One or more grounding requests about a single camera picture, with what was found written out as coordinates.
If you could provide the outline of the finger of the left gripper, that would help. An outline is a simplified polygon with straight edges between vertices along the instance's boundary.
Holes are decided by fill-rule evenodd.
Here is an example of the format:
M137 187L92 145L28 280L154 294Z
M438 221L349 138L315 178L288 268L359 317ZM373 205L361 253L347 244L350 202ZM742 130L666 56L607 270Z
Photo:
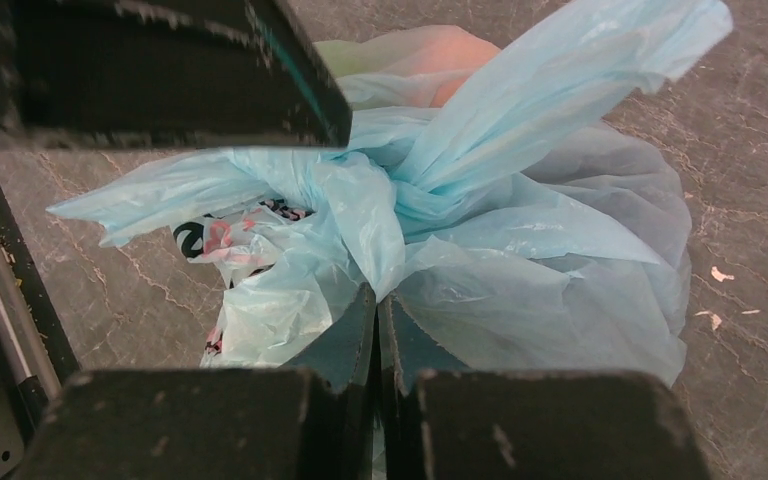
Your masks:
M351 122L283 1L0 1L2 148L339 148Z

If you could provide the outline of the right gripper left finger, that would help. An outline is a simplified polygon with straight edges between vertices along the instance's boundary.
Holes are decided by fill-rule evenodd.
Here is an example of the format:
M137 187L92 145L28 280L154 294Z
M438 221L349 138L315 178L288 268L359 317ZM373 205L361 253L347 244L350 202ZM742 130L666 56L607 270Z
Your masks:
M85 370L46 411L20 479L366 479L375 296L272 368Z

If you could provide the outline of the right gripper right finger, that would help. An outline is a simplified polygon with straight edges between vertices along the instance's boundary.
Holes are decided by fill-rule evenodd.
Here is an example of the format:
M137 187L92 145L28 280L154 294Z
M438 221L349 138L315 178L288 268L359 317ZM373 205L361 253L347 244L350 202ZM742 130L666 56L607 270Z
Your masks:
M391 479L705 479L675 395L633 371L472 370L378 307Z

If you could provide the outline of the light blue plastic bag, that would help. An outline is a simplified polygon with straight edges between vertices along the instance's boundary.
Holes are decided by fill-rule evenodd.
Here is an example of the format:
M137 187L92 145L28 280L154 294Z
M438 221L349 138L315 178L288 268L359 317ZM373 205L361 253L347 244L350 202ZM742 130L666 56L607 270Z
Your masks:
M473 368L672 384L689 209L661 153L603 117L732 27L721 1L573 1L505 48L455 26L322 41L345 148L183 154L50 212L100 224L106 247L188 228L180 248L226 282L206 367L287 362L368 285Z

